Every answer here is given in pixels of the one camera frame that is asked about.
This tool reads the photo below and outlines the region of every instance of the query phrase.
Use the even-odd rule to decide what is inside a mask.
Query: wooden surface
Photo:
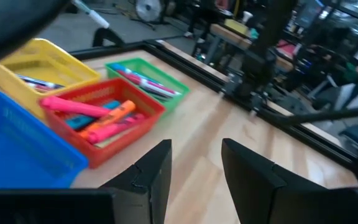
[[[165,44],[173,51],[185,54]],[[95,170],[84,170],[73,187],[99,187],[163,139],[172,139],[173,165],[166,224],[238,224],[221,162],[222,138],[232,138],[280,166],[328,188],[358,186],[353,174],[265,121],[247,119],[238,106],[144,51],[86,63],[106,75],[104,64],[141,57],[188,85],[190,94],[143,138]],[[215,75],[226,77],[212,68]]]
[[[241,36],[227,30],[226,28],[220,26],[219,24],[212,24],[211,25],[211,33],[212,34],[217,34],[217,35],[221,35],[221,36],[225,36],[226,38],[228,38],[229,40],[231,40],[232,42],[238,43],[238,45],[240,47],[243,48],[248,48],[252,42],[250,40],[244,39]],[[277,57],[277,61],[276,64],[281,67],[284,68],[285,70],[291,70],[293,68],[292,63],[285,60],[284,58],[281,57]]]

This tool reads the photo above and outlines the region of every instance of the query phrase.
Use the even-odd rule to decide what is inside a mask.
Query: pink highlighter
[[[123,132],[135,125],[138,125],[144,119],[144,115],[135,114],[134,116],[127,117],[118,123],[109,124],[105,127],[90,131],[88,135],[88,141],[91,144],[96,144],[98,142],[106,140],[107,138],[113,137],[114,135]]]
[[[64,100],[57,96],[44,98],[40,101],[40,104],[50,110],[83,114],[94,118],[103,117],[110,112],[110,110],[106,108]]]

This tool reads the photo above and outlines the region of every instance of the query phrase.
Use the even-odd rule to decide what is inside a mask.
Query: plastic basket
[[[16,74],[65,86],[47,93],[29,87]],[[0,62],[0,87],[38,118],[44,114],[38,100],[44,96],[98,82],[101,75],[44,39],[33,39]]]
[[[0,93],[0,189],[66,188],[86,158]]]
[[[152,78],[152,79],[158,81],[159,83],[163,84],[167,88],[171,88],[172,90],[175,90],[175,91],[181,93],[180,96],[176,96],[172,100],[169,100],[166,102],[160,101],[160,103],[163,104],[165,107],[164,115],[171,113],[172,110],[174,110],[178,106],[178,104],[184,99],[184,97],[190,91],[190,89],[186,85],[184,85],[183,83],[179,82],[178,80],[174,79],[170,75],[159,70],[158,68],[156,68],[155,66],[153,66],[152,64],[146,62],[145,60],[143,60],[141,58],[133,58],[130,60],[124,60],[124,61],[115,62],[115,63],[120,63],[121,65],[125,66],[126,68],[131,69],[134,72],[138,72],[148,78]],[[119,73],[115,72],[113,69],[111,69],[109,66],[110,64],[111,63],[106,64],[106,69],[108,71],[109,78],[114,78],[114,77],[125,78],[122,75],[120,75]]]
[[[120,101],[121,103],[131,100],[136,104],[134,113],[142,113],[146,117],[142,123],[127,134],[120,136],[105,147],[97,147],[83,139],[66,124],[65,120],[72,117],[73,114],[44,108],[49,126],[63,139],[82,152],[89,159],[89,167],[92,169],[97,168],[97,166],[100,166],[103,162],[150,131],[165,111],[161,104],[121,78],[64,92],[58,95],[58,97],[96,106],[101,106],[113,100]]]

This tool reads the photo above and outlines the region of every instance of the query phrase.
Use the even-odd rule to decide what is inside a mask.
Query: black metal frame
[[[133,50],[144,50],[158,57],[160,60],[163,60],[165,63],[171,65],[177,70],[183,72],[191,78],[194,78],[213,91],[221,91],[222,87],[226,83],[224,80],[216,77],[212,73],[209,73],[203,68],[189,62],[187,59],[179,56],[175,52],[168,50],[155,40],[146,40],[143,42],[126,44],[122,47],[94,47],[92,49],[77,50],[70,53],[79,60],[89,60],[92,58],[121,54]],[[225,98],[247,111],[251,109],[250,104],[244,102],[244,100],[236,96],[225,96]],[[356,176],[358,176],[358,169],[353,163],[353,161],[357,159],[355,155],[300,124],[289,125],[283,123],[281,119],[277,119],[277,117],[282,117],[282,114],[272,108],[265,107],[264,110],[260,110],[258,116],[269,122],[271,125],[274,125],[276,128],[281,129],[295,139],[334,160],[346,169],[351,170]]]

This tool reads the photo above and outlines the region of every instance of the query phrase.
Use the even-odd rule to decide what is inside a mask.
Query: highlighter
[[[130,116],[118,123],[112,123],[106,125],[102,128],[90,131],[88,135],[88,141],[91,144],[96,144],[98,142],[104,141],[107,138],[110,138],[118,133],[121,133],[135,125],[138,125],[145,119],[145,116],[142,114],[135,114],[135,116]]]
[[[110,110],[106,108],[64,100],[57,96],[46,97],[40,101],[40,104],[50,110],[83,114],[95,118],[101,118],[110,112]]]
[[[119,106],[118,101],[112,101],[106,105],[103,105],[103,108],[112,110],[118,106]],[[97,118],[92,118],[90,116],[79,115],[79,116],[75,116],[73,118],[67,119],[66,124],[69,125],[72,129],[78,130],[78,129],[84,128],[85,126],[92,123],[96,119]]]
[[[116,109],[111,110],[106,116],[103,116],[99,118],[97,121],[90,124],[85,130],[80,132],[80,136],[88,139],[88,135],[90,131],[96,130],[98,128],[101,128],[107,124],[114,123],[116,121],[119,121],[125,115],[129,114],[135,109],[136,105],[131,100],[127,100],[123,102],[120,106],[118,106]]]

